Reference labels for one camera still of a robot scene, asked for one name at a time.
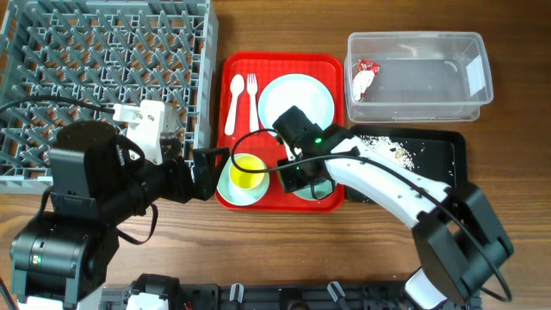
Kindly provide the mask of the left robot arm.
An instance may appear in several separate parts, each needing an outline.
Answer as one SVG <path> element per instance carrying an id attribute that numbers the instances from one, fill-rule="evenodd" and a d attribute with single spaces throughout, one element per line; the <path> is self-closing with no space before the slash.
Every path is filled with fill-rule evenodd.
<path id="1" fill-rule="evenodd" d="M 193 154 L 192 167 L 181 157 L 154 164 L 107 122 L 63 127 L 50 151 L 53 185 L 10 247 L 16 305 L 83 307 L 105 283 L 120 239 L 139 243 L 120 223 L 148 210 L 157 218 L 159 198 L 210 199 L 230 152 L 202 148 Z"/>

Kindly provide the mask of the green bowl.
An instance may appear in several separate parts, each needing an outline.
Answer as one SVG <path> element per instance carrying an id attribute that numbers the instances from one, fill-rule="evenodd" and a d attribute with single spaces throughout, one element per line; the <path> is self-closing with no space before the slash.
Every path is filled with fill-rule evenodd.
<path id="1" fill-rule="evenodd" d="M 302 200 L 306 201 L 320 201 L 331 195 L 334 191 L 333 182 L 328 179 L 322 178 L 320 182 L 315 184 L 307 184 L 299 187 L 293 192 Z"/>

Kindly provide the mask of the rice and food leftovers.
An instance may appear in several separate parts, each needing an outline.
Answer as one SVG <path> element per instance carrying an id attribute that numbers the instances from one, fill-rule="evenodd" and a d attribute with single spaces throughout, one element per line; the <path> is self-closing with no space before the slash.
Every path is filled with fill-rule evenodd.
<path id="1" fill-rule="evenodd" d="M 448 183 L 455 176 L 453 148 L 447 142 L 373 135 L 359 138 L 370 150 L 424 177 Z"/>

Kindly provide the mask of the white plastic spoon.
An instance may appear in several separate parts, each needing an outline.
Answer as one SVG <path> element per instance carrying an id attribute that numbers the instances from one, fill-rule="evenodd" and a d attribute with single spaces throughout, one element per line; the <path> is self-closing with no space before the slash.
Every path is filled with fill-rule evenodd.
<path id="1" fill-rule="evenodd" d="M 237 106 L 238 106 L 238 98 L 240 94 L 245 89 L 245 80 L 241 74 L 236 74 L 230 83 L 230 91 L 231 91 L 231 102 L 230 107 L 228 110 L 228 115 L 226 117 L 226 124 L 224 133 L 227 136 L 233 135 L 235 131 L 235 123 L 236 123 L 236 114 L 237 114 Z"/>

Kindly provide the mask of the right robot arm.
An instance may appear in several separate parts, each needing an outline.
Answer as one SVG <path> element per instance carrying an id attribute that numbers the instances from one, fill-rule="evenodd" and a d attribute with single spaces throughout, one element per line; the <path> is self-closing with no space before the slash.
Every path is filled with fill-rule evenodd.
<path id="1" fill-rule="evenodd" d="M 296 160 L 280 166 L 301 182 L 321 177 L 354 189 L 385 208 L 412 230 L 420 261 L 406 281 L 406 295 L 423 309 L 445 301 L 464 306 L 495 277 L 509 302 L 511 290 L 500 267 L 514 248 L 486 195 L 475 184 L 455 188 L 422 177 L 370 150 L 349 129 L 321 129 L 293 106 L 273 123 Z"/>

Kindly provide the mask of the white plastic fork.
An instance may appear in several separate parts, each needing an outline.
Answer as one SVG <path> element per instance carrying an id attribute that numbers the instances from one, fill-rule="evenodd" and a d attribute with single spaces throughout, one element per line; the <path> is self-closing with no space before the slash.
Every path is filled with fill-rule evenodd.
<path id="1" fill-rule="evenodd" d="M 258 114 L 257 114 L 257 77 L 254 73 L 247 75 L 247 92 L 250 98 L 250 115 L 249 115 L 249 129 L 251 132 L 259 129 Z"/>

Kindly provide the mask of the small light blue saucer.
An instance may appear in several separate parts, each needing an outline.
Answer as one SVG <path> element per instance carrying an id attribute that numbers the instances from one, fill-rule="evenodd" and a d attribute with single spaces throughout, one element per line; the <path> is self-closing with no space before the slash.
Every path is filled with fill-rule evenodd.
<path id="1" fill-rule="evenodd" d="M 220 180 L 217 185 L 217 190 L 220 196 L 226 202 L 236 206 L 249 206 L 259 202 L 268 191 L 269 174 L 264 173 L 264 179 L 260 186 L 256 189 L 242 190 L 236 187 L 230 180 L 229 170 L 231 164 L 231 159 L 228 159 L 223 171 L 221 172 Z"/>

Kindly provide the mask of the red snack wrapper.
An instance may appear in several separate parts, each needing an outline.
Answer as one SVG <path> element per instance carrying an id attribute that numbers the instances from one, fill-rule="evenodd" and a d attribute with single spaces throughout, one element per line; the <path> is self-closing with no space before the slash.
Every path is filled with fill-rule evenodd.
<path id="1" fill-rule="evenodd" d="M 367 94 L 368 87 L 378 75 L 381 66 L 375 62 L 360 59 L 352 80 L 352 95 L 356 101 L 361 101 Z"/>

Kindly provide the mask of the yellow cup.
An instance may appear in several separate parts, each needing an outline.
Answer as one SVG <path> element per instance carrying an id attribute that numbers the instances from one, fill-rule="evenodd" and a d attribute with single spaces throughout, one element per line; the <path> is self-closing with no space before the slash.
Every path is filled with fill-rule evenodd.
<path id="1" fill-rule="evenodd" d="M 237 165 L 248 171 L 260 171 L 265 168 L 264 162 L 251 154 L 239 154 L 235 157 Z M 250 173 L 237 168 L 231 164 L 229 176 L 232 183 L 242 190 L 254 190 L 260 186 L 264 179 L 263 173 Z"/>

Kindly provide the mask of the large light blue plate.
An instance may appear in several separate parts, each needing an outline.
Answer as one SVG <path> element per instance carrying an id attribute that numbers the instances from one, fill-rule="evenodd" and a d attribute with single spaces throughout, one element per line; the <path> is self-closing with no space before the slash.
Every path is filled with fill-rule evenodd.
<path id="1" fill-rule="evenodd" d="M 258 117 L 264 128 L 272 128 L 276 119 L 296 106 L 312 123 L 326 129 L 336 114 L 331 92 L 316 78 L 288 74 L 271 81 L 258 99 Z"/>

